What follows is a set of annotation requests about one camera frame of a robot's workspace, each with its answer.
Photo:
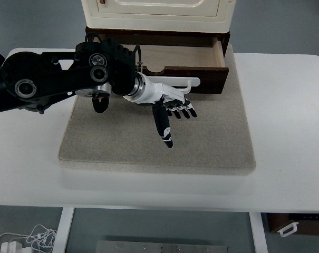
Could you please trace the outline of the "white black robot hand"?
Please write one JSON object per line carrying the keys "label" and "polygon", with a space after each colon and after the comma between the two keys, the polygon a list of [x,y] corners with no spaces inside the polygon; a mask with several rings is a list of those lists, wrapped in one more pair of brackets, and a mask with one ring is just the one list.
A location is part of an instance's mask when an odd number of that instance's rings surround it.
{"label": "white black robot hand", "polygon": [[167,147],[172,148],[169,117],[174,114],[176,118],[181,118],[179,111],[186,118],[197,116],[185,95],[199,84],[197,77],[146,76],[137,72],[134,88],[124,98],[138,105],[152,106],[157,131]]}

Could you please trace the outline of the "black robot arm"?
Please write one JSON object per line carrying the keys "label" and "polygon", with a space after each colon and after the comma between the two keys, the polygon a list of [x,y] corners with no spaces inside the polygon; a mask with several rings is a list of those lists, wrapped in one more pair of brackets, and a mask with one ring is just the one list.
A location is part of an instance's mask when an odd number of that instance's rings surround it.
{"label": "black robot arm", "polygon": [[0,112],[26,109],[43,114],[74,92],[109,83],[128,95],[136,80],[140,46],[131,51],[112,38],[84,41],[74,52],[0,54]]}

